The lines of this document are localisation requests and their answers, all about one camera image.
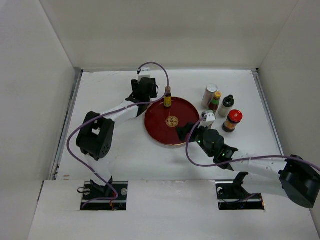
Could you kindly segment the small yellow label sauce bottle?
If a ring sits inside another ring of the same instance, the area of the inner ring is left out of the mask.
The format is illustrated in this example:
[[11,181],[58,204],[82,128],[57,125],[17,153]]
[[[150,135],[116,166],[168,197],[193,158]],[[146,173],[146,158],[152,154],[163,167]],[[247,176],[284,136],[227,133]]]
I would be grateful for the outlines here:
[[165,96],[163,98],[163,105],[165,108],[170,108],[172,106],[172,92],[171,92],[170,86],[167,86],[165,88]]

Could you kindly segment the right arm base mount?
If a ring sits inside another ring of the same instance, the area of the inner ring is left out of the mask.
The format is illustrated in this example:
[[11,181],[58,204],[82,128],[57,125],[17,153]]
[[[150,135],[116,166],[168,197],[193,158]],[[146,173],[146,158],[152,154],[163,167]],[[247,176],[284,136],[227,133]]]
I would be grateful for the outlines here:
[[243,188],[247,172],[240,172],[234,180],[215,182],[220,211],[265,210],[261,193],[248,193]]

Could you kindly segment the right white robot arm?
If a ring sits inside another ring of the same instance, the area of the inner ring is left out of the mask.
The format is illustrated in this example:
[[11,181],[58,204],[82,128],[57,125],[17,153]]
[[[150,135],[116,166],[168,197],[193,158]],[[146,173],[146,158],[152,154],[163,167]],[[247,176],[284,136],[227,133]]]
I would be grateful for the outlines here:
[[211,164],[190,160],[197,167],[219,167],[237,172],[232,192],[238,198],[248,193],[267,193],[287,197],[300,207],[314,207],[320,192],[320,168],[297,155],[255,156],[225,144],[217,130],[188,123],[176,129],[181,141],[197,143],[212,158]]

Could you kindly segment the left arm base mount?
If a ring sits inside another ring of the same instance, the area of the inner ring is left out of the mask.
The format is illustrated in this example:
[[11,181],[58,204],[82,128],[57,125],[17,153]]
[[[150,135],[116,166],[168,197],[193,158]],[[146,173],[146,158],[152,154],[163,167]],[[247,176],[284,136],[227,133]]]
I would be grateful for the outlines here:
[[77,192],[81,194],[81,211],[125,211],[127,209],[127,197],[129,183],[127,181],[113,181],[108,183],[115,189],[116,193],[108,185],[99,185],[93,180],[86,181],[84,186],[79,187]]

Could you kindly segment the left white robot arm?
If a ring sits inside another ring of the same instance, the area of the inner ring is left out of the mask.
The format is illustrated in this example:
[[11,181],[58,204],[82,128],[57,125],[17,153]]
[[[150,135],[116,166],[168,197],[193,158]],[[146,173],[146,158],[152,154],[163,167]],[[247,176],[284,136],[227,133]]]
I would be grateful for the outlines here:
[[[139,80],[133,79],[131,88],[132,93],[119,106],[105,113],[88,112],[83,124],[71,133],[67,140],[69,154],[101,181],[97,184],[91,180],[84,187],[82,193],[90,196],[90,200],[115,200],[119,194],[113,186],[113,179],[105,180],[89,164],[89,160],[98,161],[103,159],[111,149],[115,128],[128,120],[139,117],[153,103],[152,99],[158,97],[159,87],[155,78],[142,77]],[[75,134],[78,134],[75,141],[76,146],[89,160],[83,161],[72,153],[70,141]]]

